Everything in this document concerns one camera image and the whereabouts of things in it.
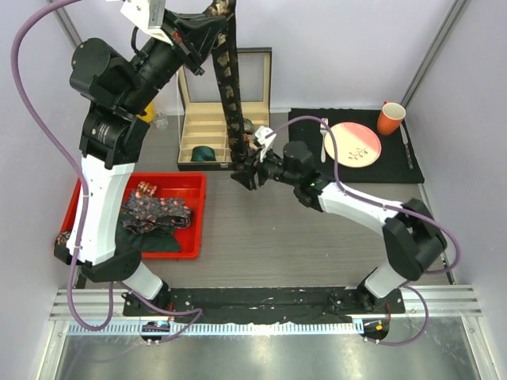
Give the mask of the clear glass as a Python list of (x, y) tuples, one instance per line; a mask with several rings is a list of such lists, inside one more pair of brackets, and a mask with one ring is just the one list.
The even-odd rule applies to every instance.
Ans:
[(153, 118), (153, 125), (159, 130), (165, 130), (169, 127), (169, 121), (165, 114), (156, 113)]

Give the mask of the orange striped rolled tie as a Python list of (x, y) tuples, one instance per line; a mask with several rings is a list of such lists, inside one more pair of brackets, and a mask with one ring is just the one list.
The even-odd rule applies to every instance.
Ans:
[(158, 186), (156, 184), (152, 184), (146, 181), (140, 181), (137, 185), (136, 191), (144, 194), (146, 196), (154, 196), (158, 190)]

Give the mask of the black gold leaf tie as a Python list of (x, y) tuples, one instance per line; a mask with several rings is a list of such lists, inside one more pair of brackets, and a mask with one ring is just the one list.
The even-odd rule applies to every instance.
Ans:
[(227, 27), (218, 35), (212, 49), (212, 60), (227, 126), (233, 170), (245, 165), (250, 153), (251, 136), (243, 131), (235, 8), (234, 0), (214, 0), (204, 11), (209, 17), (223, 15), (227, 18)]

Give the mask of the dark green leaf tie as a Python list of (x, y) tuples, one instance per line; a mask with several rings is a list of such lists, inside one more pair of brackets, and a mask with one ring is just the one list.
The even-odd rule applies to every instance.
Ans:
[(142, 234), (135, 234), (121, 224), (116, 226), (116, 238), (139, 251), (146, 253), (179, 253), (181, 245), (173, 235), (172, 227), (164, 226)]

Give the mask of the silver knife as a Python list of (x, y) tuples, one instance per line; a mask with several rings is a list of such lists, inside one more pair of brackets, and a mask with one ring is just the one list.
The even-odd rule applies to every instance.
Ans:
[(399, 129), (400, 129), (400, 133), (402, 136), (402, 142), (403, 142), (404, 149), (405, 149), (407, 165), (409, 167), (409, 170), (413, 170), (414, 164), (413, 164), (413, 160), (412, 160), (411, 153), (410, 153), (409, 139), (408, 139), (408, 135), (406, 133), (406, 129), (405, 129), (403, 123), (400, 124)]

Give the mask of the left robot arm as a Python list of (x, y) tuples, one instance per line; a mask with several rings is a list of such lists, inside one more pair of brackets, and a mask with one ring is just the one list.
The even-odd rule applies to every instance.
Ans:
[(79, 143), (84, 177), (76, 213), (86, 221), (82, 232), (73, 229), (56, 244), (54, 255), (69, 264), (77, 250), (88, 279), (123, 282), (153, 316), (167, 310), (169, 286), (139, 251), (116, 239), (124, 191), (149, 129), (140, 117), (181, 66), (203, 74), (201, 65), (227, 26), (227, 16), (212, 7), (195, 14), (166, 11), (168, 41), (149, 39), (131, 60), (99, 38), (82, 42), (72, 57), (71, 87), (90, 100)]

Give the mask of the silver fork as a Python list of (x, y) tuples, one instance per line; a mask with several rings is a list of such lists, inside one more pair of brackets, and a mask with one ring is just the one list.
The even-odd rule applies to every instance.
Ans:
[(320, 125), (320, 134), (322, 136), (322, 144), (321, 144), (321, 153), (320, 153), (320, 161), (321, 163), (325, 163), (326, 162), (326, 148), (325, 148), (325, 141), (326, 141), (326, 135), (328, 133), (327, 131), (327, 125), (329, 123), (329, 120), (324, 117), (324, 118), (321, 118), (321, 125)]

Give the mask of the orange mug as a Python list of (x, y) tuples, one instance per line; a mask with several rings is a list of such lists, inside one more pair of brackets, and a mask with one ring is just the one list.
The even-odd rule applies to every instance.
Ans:
[(394, 133), (406, 117), (406, 109), (395, 102), (385, 101), (377, 120), (377, 131), (381, 135)]

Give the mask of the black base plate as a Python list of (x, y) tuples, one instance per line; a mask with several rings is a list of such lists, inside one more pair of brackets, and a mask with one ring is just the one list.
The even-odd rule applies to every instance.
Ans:
[(404, 314), (400, 290), (375, 301), (347, 287), (174, 288), (155, 305), (173, 312), (200, 309), (199, 324), (348, 323), (353, 315)]

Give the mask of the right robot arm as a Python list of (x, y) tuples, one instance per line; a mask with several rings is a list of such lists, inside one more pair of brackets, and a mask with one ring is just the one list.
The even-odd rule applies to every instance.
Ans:
[(418, 280), (447, 247), (420, 200), (400, 203), (354, 192), (318, 170), (304, 142), (287, 143), (281, 156), (260, 149), (231, 177), (249, 190), (268, 180), (290, 185), (303, 206), (347, 218), (380, 235), (387, 259), (357, 287), (359, 306), (369, 313), (383, 307), (392, 291)]

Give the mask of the yellow mug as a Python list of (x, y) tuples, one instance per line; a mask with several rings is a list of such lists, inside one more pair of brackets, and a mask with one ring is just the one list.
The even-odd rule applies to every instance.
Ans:
[(139, 114), (137, 117), (144, 122), (151, 123), (155, 117), (154, 104), (152, 102), (148, 104), (144, 109), (143, 114)]

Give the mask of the pink cream plate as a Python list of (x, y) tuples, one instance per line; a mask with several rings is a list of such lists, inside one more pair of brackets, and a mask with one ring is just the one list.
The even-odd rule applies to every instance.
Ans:
[(331, 127), (337, 144), (338, 163), (359, 169), (375, 163), (382, 152), (382, 144), (370, 128), (354, 122), (337, 123)]

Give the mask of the rolled green blue tie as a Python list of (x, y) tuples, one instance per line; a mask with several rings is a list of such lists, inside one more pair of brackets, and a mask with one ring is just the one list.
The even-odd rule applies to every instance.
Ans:
[(195, 146), (191, 155), (192, 162), (215, 162), (215, 151), (210, 146)]

